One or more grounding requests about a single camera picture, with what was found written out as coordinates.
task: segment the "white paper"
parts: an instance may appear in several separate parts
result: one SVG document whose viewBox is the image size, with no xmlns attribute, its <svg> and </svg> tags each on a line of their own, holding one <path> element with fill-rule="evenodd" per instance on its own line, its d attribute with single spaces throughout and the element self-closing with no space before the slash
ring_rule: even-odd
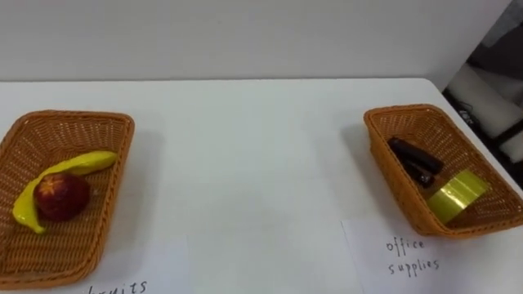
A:
<svg viewBox="0 0 523 294">
<path fill-rule="evenodd" d="M 186 238 L 107 252 L 95 272 L 69 286 L 34 294 L 190 294 Z"/>
<path fill-rule="evenodd" d="M 402 220 L 342 222 L 365 294 L 445 293 L 452 266 L 445 248 L 455 242 L 416 234 Z"/>
</svg>

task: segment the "brown wicker basket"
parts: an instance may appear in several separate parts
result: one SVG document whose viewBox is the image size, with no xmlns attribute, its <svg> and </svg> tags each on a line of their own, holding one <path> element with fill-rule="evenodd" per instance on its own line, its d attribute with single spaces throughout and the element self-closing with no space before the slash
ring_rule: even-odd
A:
<svg viewBox="0 0 523 294">
<path fill-rule="evenodd" d="M 19 118 L 0 145 L 0 289 L 44 288 L 76 282 L 98 264 L 110 227 L 134 132 L 124 114 L 39 111 Z M 86 176 L 92 199 L 63 223 L 41 220 L 37 235 L 18 225 L 11 209 L 25 185 L 62 160 L 93 150 L 118 154 L 105 171 Z"/>
<path fill-rule="evenodd" d="M 401 211 L 422 235 L 470 238 L 523 224 L 523 201 L 486 161 L 485 157 L 441 110 L 432 105 L 392 106 L 364 115 L 370 150 Z M 435 189 L 425 190 L 410 179 L 387 140 L 396 136 L 426 150 L 445 163 Z M 426 204 L 437 189 L 464 169 L 469 169 L 491 189 L 444 225 Z"/>
</svg>

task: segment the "white wall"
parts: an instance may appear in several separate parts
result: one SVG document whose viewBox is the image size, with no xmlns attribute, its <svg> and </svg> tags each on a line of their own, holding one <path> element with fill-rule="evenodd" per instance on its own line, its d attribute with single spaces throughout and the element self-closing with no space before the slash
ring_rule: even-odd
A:
<svg viewBox="0 0 523 294">
<path fill-rule="evenodd" d="M 510 0 L 0 0 L 0 79 L 423 76 Z"/>
</svg>

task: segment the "apple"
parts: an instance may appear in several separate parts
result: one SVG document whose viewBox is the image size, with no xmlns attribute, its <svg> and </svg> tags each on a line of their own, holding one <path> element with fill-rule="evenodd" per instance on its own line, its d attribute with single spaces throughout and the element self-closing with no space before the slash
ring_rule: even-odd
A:
<svg viewBox="0 0 523 294">
<path fill-rule="evenodd" d="M 91 187 L 82 177 L 70 173 L 46 175 L 34 188 L 39 211 L 50 221 L 68 221 L 89 203 Z"/>
</svg>

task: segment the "toy fruit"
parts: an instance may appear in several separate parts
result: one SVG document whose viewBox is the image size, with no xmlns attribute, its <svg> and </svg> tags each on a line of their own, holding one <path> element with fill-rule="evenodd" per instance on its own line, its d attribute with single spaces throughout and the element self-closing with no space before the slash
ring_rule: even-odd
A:
<svg viewBox="0 0 523 294">
<path fill-rule="evenodd" d="M 80 176 L 54 173 L 34 188 L 34 200 L 48 220 L 68 221 L 89 203 L 89 190 L 89 183 Z"/>
<path fill-rule="evenodd" d="M 38 214 L 33 198 L 34 188 L 42 178 L 57 172 L 69 172 L 77 176 L 86 175 L 110 167 L 116 161 L 116 158 L 117 154 L 114 152 L 92 151 L 49 167 L 36 179 L 30 181 L 16 199 L 12 211 L 15 220 L 21 225 L 28 226 L 37 234 L 43 233 L 45 229 L 38 223 Z"/>
</svg>

